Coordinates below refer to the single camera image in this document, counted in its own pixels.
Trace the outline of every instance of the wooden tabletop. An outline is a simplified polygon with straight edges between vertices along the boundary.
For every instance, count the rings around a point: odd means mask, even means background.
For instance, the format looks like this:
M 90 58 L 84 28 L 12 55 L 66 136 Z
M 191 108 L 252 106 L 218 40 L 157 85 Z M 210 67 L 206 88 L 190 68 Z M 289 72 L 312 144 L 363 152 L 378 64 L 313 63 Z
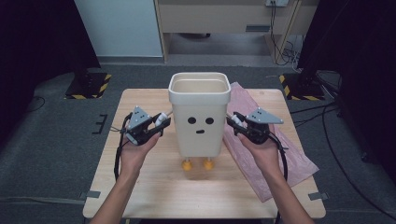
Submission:
M 279 129 L 302 148 L 283 94 L 279 90 L 248 90 L 259 106 L 282 118 Z M 121 96 L 112 126 L 120 128 L 134 107 L 139 105 L 149 115 L 171 110 L 168 89 L 129 89 Z M 113 174 L 120 134 L 110 132 L 92 181 L 91 190 L 99 198 L 88 198 L 84 217 L 93 217 L 115 184 Z M 192 158 L 192 169 L 183 171 L 174 123 L 147 155 L 131 199 L 123 214 L 133 218 L 269 218 L 276 216 L 271 199 L 262 203 L 239 170 L 227 147 L 214 158 L 215 167 L 207 171 L 204 158 Z M 318 192 L 311 176 L 292 188 L 305 210 L 313 218 L 325 216 L 322 200 L 311 201 L 309 193 Z

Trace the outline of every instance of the yellow and black hazard tape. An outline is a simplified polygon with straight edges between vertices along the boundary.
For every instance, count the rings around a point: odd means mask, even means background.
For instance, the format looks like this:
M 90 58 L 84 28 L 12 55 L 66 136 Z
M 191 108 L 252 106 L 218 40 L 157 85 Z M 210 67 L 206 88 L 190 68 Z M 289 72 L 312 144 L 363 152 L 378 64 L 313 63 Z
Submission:
M 77 100 L 84 100 L 84 99 L 96 99 L 96 98 L 101 98 L 103 96 L 103 94 L 105 93 L 105 90 L 107 88 L 107 84 L 110 81 L 111 75 L 107 74 L 105 79 L 103 80 L 103 83 L 100 87 L 99 92 L 97 92 L 97 94 L 89 94 L 89 95 L 85 95 L 85 94 L 70 94 L 70 95 L 66 95 L 64 98 L 65 99 L 77 99 Z
M 322 96 L 295 95 L 293 94 L 293 92 L 290 91 L 290 88 L 285 81 L 285 77 L 282 75 L 279 77 L 279 79 L 280 79 L 280 83 L 282 83 L 283 90 L 288 100 L 309 100 L 309 101 L 325 100 L 325 98 Z

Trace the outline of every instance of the plastic container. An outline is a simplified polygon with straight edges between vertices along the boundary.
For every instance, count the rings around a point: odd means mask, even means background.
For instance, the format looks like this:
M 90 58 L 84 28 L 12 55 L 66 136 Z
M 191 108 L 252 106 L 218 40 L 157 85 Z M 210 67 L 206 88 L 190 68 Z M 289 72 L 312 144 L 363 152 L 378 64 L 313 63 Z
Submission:
M 231 87 L 222 73 L 177 73 L 169 84 L 182 157 L 217 157 Z

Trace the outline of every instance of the forearm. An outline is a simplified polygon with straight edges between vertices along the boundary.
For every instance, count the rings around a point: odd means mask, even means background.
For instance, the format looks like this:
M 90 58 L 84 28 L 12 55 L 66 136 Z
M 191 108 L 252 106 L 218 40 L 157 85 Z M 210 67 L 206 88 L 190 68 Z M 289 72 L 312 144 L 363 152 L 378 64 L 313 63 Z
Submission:
M 263 174 L 284 223 L 314 223 L 298 201 L 280 170 L 272 174 Z
M 120 223 L 137 178 L 138 173 L 130 176 L 120 175 L 91 223 Z

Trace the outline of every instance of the white wall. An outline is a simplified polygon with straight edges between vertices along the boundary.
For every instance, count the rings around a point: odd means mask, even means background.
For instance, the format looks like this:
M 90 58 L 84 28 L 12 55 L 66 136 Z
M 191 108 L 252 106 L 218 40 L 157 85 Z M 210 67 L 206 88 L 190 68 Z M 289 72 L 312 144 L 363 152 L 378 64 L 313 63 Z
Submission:
M 97 56 L 162 57 L 154 1 L 75 0 Z

